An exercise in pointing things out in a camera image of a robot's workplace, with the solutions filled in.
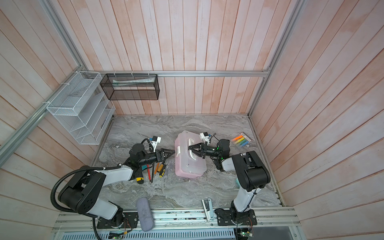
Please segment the pink plastic tool box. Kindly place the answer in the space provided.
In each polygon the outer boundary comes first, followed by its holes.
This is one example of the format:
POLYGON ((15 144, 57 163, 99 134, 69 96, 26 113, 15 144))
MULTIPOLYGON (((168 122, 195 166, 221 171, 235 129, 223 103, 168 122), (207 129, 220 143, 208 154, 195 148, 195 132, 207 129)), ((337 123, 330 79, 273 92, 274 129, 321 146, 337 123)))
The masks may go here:
POLYGON ((206 160, 199 157, 192 159, 190 157, 189 146, 203 143, 198 134, 183 131, 175 140, 175 172, 176 175, 183 178, 201 177, 207 170, 206 160))

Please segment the black yellow stubby screwdriver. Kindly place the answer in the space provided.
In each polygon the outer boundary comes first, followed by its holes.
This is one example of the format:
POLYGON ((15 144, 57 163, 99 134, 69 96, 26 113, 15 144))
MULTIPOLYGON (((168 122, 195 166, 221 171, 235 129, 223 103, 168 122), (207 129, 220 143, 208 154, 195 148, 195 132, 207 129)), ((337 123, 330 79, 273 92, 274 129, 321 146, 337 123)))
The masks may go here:
POLYGON ((143 170, 142 167, 139 167, 135 173, 135 178, 138 184, 144 183, 143 170))

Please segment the red handled screwdriver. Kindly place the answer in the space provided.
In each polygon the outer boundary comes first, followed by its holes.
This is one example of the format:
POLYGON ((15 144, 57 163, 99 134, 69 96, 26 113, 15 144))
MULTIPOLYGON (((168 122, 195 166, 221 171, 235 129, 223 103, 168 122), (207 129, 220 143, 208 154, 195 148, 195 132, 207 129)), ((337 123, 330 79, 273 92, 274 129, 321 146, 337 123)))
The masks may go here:
POLYGON ((147 165, 147 171, 148 171, 149 182, 151 182, 151 179, 152 179, 150 168, 151 168, 150 165, 147 165))

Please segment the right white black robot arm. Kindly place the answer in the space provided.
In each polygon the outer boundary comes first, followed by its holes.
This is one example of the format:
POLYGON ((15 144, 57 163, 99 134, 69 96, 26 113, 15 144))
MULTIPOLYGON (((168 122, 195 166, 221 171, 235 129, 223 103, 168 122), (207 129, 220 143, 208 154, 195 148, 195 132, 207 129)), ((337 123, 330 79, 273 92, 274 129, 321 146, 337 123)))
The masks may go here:
POLYGON ((221 139, 215 147, 208 143, 191 145, 188 149, 198 157, 209 156, 222 172, 235 171, 240 184, 236 198, 228 210, 215 209, 219 226, 254 226, 257 219, 252 203, 256 195, 271 181, 271 176, 255 151, 230 155, 230 140, 221 139))

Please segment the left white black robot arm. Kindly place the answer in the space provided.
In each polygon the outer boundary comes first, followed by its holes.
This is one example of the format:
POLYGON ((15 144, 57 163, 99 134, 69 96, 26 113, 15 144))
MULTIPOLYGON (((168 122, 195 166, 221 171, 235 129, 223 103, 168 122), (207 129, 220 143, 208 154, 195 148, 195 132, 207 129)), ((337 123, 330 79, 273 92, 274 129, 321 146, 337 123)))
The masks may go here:
POLYGON ((52 205, 61 212, 98 218, 107 221, 112 228, 120 228, 125 221, 123 209, 99 198, 102 188, 117 182, 141 181, 143 166, 164 164, 175 151, 161 148, 147 152, 143 144, 135 144, 129 154, 123 164, 115 167, 83 166, 64 175, 52 188, 52 205))

